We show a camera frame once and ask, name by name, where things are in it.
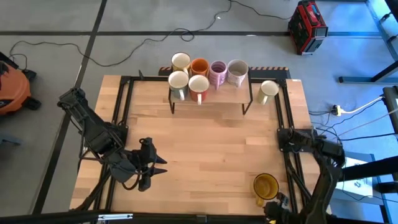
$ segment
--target white cable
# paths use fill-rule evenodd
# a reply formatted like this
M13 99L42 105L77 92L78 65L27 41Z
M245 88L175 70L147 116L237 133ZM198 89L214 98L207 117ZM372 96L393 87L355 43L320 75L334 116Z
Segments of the white cable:
M350 131L352 131L352 130L355 130L355 129L360 128L360 127L362 127L362 126L365 126L365 125L367 125L367 124L370 124L370 123L373 123L373 122L375 122L375 121L378 121L378 120L380 120L381 118L383 118L383 117L385 117L385 116L388 116L388 115L390 115L390 114L392 114L392 113L394 113L394 112L396 112L396 111L398 111L398 108L395 109L395 110L392 110L392 111L389 112L388 114L385 114L385 115L381 116L380 118L376 118L376 119L374 119L374 120L372 120L372 121L369 121L369 122L367 122L367 123L361 124L361 125L359 125L359 126L357 126L357 127L355 127L355 128L351 128L350 130L345 131L345 132L339 134L337 137L340 137L340 136L342 136L342 135L344 135L344 134L346 134L346 133L348 133L348 132L350 132Z
M365 105L363 105L363 106L361 106L360 108L355 109L355 110L353 110L353 111L345 111L345 110L341 109L341 113L347 113L347 114L355 113L355 112L359 111L360 109L362 109L362 108L364 108L364 107L367 107L368 105L374 103L375 101L380 100L381 98L383 98L383 96L380 96L380 97L378 97L378 98L376 98L376 99L370 101L369 103L366 103Z

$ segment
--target mug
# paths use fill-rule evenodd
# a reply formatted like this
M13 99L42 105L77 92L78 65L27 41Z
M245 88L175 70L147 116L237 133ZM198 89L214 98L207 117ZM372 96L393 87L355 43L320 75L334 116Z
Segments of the mug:
M259 174L253 182L254 193L256 194L256 205L264 206L264 200L272 200L279 192L279 184L273 175Z
M222 61L215 61L210 65L209 81L214 85L216 90L225 82L226 64Z
M188 74L183 71L172 72L169 75L169 85L173 96L185 100L188 91Z
M232 60L228 63L227 81L236 86L241 87L242 82L249 72L249 65L242 60Z
M261 83L257 100L260 104L266 104L269 99L279 92L279 85L273 81L267 80Z
M192 76L204 75L207 77L209 71L209 63L203 58L196 58L191 63Z
M194 75L189 79L188 86L192 100L201 105L206 99L207 90L210 86L209 80L203 75Z
M184 71L189 75L189 66L191 65L191 57L188 54L179 52L175 53L172 57L173 71Z

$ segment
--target red power station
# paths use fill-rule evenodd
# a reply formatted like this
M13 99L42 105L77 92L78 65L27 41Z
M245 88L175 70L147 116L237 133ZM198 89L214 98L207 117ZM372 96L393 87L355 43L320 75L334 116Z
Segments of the red power station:
M299 1L289 21L289 32L297 54L314 52L328 35L328 27L315 1Z

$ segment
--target concrete floor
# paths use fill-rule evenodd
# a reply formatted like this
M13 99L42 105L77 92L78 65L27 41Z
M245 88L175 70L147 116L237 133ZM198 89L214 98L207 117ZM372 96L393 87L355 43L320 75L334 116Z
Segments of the concrete floor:
M245 1L259 12L289 17L297 5L290 1ZM91 31L101 0L89 1L7 1L0 5L0 14L8 18L0 23L0 30L78 30ZM377 27L365 3L318 2L326 24L333 32L377 32ZM383 2L373 2L377 9L385 10ZM200 29L208 26L214 13L225 10L227 1L184 1L150 0L108 1L100 31L172 30L177 27ZM15 9L24 16L15 16ZM249 9L233 4L231 11L220 15L210 30L236 31L285 31L284 20L259 17ZM147 36L97 37L91 56L99 63L113 63L127 56L131 49ZM150 36L161 39L162 36ZM18 40L29 42L73 42L85 49L88 36L46 37L46 36L1 36L0 51L8 54ZM31 212L45 164L56 137L62 117L57 108L58 97L71 88L79 71L82 56L73 47L52 45L18 45L15 53L28 56L28 68L38 73L32 84L32 94L42 101L38 111L22 110L12 117L0 119L0 133L13 134L24 140L21 146L0 145L0 216L21 215ZM341 105L345 110L361 106L382 93L383 85L347 85L336 82L338 76L373 76L393 62L381 37L329 37L314 55L295 55L289 37L246 37L246 36L196 36L191 42L171 36L164 42L147 42L125 63L103 68L89 62L82 83L91 106L100 90L103 75L137 75L140 69L144 75L157 75L159 67L168 66L175 52L188 52L193 58L204 57L209 61L229 61L241 58L252 66L289 67L292 78L301 79L305 89L308 107L312 111L325 111L331 105ZM17 63L24 66L23 58ZM386 107L378 103L363 114L336 126L338 133L365 123L386 113ZM331 117L329 124L343 118ZM313 117L314 121L325 122L327 117ZM389 119L357 129L345 138L368 136L392 132ZM71 126L67 132L55 176L45 203L44 212L68 210L75 185L77 154L80 137ZM363 139L345 142L347 151L373 153L376 159L396 156L397 141L388 136L377 139ZM389 195L398 200L396 195ZM389 203L397 209L396 203ZM381 215L372 206L358 206L334 200L341 217L382 221Z

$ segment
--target orange vacuum cleaner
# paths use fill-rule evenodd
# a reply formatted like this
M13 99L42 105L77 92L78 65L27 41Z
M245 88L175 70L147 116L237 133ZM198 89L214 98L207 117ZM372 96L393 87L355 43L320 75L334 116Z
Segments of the orange vacuum cleaner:
M18 65L0 52L0 115L14 114L22 107L37 110L41 102L31 97L30 81L36 73Z

